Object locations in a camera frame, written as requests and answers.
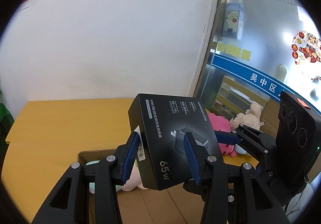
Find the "yellow table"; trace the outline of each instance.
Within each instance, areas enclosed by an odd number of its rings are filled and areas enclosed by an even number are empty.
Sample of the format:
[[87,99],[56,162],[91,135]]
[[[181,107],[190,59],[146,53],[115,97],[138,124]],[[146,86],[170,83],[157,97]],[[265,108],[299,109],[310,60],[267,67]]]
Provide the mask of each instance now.
[[[132,100],[32,101],[23,108],[6,139],[2,181],[29,222],[79,152],[115,149],[127,141]],[[245,155],[224,160],[257,163]]]

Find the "blue ribbed rubber pad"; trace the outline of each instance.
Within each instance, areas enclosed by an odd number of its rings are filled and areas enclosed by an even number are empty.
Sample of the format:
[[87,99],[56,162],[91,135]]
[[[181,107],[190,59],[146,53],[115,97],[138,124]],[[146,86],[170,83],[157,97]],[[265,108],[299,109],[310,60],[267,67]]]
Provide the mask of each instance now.
[[192,174],[192,178],[197,185],[200,185],[202,181],[200,174],[200,165],[187,134],[184,135],[184,150],[187,157],[189,170]]
[[133,166],[134,166],[137,151],[138,151],[139,141],[140,141],[139,134],[136,133],[128,149],[127,156],[124,160],[123,175],[122,175],[123,183],[126,183],[126,181],[129,180],[130,175],[132,174]]

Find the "charger image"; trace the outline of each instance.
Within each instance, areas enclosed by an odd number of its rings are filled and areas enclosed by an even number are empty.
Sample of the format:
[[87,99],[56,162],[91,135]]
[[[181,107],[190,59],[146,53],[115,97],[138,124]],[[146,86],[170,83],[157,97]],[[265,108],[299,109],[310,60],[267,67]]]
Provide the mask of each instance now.
[[199,146],[204,146],[208,151],[208,139],[203,137],[202,135],[194,132],[188,127],[183,127],[181,129],[175,130],[171,132],[171,135],[176,138],[175,140],[175,149],[182,154],[185,154],[184,151],[184,135],[187,132],[191,132],[193,137],[195,138],[196,144]]

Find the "beige plush toy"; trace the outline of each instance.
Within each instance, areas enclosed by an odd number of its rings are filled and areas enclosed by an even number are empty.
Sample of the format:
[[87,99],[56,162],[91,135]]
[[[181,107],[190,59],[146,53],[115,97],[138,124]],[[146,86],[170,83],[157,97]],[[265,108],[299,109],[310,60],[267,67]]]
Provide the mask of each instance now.
[[[261,112],[260,105],[257,102],[253,102],[250,109],[245,111],[245,114],[239,113],[230,120],[231,129],[235,130],[240,124],[243,124],[253,129],[260,130],[261,125],[264,124],[263,122],[260,122]],[[235,151],[240,154],[248,154],[238,145],[235,145]]]

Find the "yellow sticky note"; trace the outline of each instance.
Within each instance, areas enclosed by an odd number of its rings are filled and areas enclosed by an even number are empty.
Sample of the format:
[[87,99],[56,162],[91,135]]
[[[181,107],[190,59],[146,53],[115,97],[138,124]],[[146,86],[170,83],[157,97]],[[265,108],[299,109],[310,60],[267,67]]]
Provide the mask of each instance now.
[[225,44],[218,43],[218,44],[217,44],[217,50],[220,51],[220,52],[224,52],[224,50],[225,50]]
[[242,54],[241,54],[241,58],[244,59],[244,60],[247,60],[249,61],[250,58],[251,58],[251,51],[248,51],[248,50],[245,50],[245,49],[242,49]]
[[225,53],[236,56],[236,57],[240,57],[241,48],[234,46],[234,45],[225,45]]
[[232,55],[235,57],[241,57],[241,48],[235,47],[232,51]]

